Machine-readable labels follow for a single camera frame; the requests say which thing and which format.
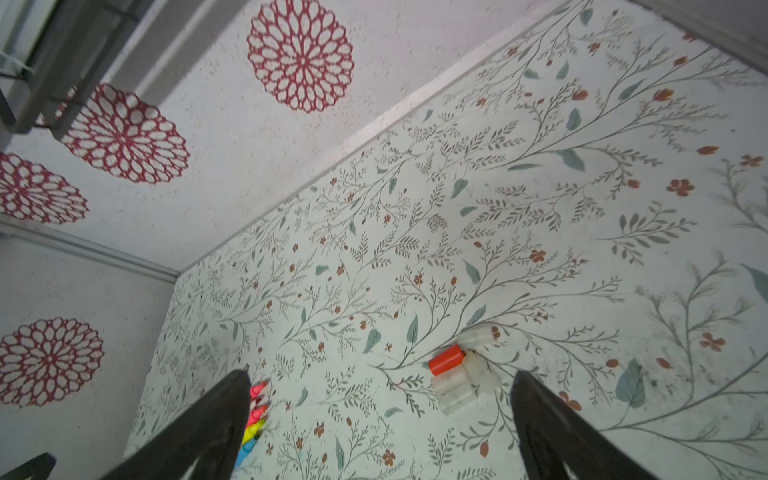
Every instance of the yellow highlighter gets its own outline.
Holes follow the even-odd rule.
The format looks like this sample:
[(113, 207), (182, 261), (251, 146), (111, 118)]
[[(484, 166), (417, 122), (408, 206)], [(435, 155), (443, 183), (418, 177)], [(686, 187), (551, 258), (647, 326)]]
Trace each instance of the yellow highlighter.
[(245, 435), (243, 436), (243, 445), (253, 440), (253, 437), (256, 436), (256, 434), (261, 430), (261, 428), (266, 423), (266, 419), (261, 419), (258, 422), (254, 423), (247, 429), (245, 429)]

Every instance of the red floral medallion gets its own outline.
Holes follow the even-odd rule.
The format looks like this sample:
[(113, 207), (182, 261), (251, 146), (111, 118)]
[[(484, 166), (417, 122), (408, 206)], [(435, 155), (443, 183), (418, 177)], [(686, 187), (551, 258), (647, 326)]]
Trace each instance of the red floral medallion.
[(0, 154), (0, 214), (39, 223), (85, 218), (88, 202), (80, 190), (40, 164)]
[(352, 81), (352, 45), (346, 28), (317, 2), (275, 0), (251, 21), (248, 37), (256, 78), (293, 110), (334, 105)]
[(135, 183), (179, 177), (189, 158), (173, 122), (135, 94), (107, 84), (94, 90), (61, 142), (92, 167)]
[(0, 402), (43, 406), (77, 392), (104, 356), (98, 332), (60, 317), (20, 326), (0, 342)]

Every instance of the floral wallpaper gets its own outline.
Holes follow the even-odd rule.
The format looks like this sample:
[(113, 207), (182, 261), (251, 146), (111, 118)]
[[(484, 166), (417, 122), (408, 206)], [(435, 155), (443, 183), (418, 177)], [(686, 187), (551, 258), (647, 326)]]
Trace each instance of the floral wallpaper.
[[(179, 279), (127, 454), (243, 368), (234, 478), (523, 478), (524, 369), (662, 478), (764, 478), (766, 107), (635, 5), (559, 8)], [(426, 362), (483, 323), (503, 388), (446, 417)]]

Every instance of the wall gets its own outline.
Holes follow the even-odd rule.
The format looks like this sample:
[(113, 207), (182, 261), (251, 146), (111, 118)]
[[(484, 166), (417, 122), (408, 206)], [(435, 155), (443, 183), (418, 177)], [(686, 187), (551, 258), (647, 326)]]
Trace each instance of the wall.
[(118, 92), (98, 91), (64, 143), (35, 131), (6, 150), (65, 181), (54, 183), (73, 202), (59, 206), (70, 214), (19, 213), (21, 204), (6, 213), (183, 270), (344, 158), (348, 137), (542, 2), (295, 3), (332, 15), (324, 31), (339, 35), (338, 52), (314, 59), (329, 90), (322, 110), (317, 99), (306, 110), (291, 105), (296, 93), (280, 100), (290, 88), (260, 80), (273, 67), (255, 52), (262, 39), (253, 20), (263, 5), (285, 9), (283, 0), (169, 1), (172, 12), (201, 5), (210, 14), (169, 25), (173, 16), (161, 10), (145, 32), (151, 41), (139, 41), (137, 54), (104, 79)]
[[(523, 478), (524, 369), (658, 478), (768, 475), (767, 112), (637, 5), (558, 8), (180, 277), (127, 452), (245, 368), (234, 478)], [(446, 417), (472, 328), (503, 386)]]
[[(0, 265), (0, 472), (50, 452), (51, 478), (97, 478), (122, 458), (173, 287), (13, 238), (0, 239)], [(40, 333), (24, 327), (57, 318)], [(47, 396), (47, 379), (32, 382), (27, 396), (9, 376), (49, 333), (63, 345), (43, 360), (56, 384)]]

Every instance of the red mandala decoration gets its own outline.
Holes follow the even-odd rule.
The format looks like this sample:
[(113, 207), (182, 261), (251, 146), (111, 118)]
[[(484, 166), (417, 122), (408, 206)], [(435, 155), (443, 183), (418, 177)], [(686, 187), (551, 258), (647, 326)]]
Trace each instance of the red mandala decoration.
[(92, 167), (135, 183), (179, 177), (189, 157), (173, 122), (107, 84), (94, 90), (61, 142)]
[(256, 78), (293, 110), (321, 111), (352, 81), (352, 45), (330, 10), (306, 0), (275, 0), (251, 21)]
[(0, 154), (0, 214), (39, 223), (85, 218), (88, 202), (80, 190), (40, 164)]
[(104, 356), (98, 332), (75, 319), (38, 320), (0, 342), (0, 402), (43, 406), (77, 392)]

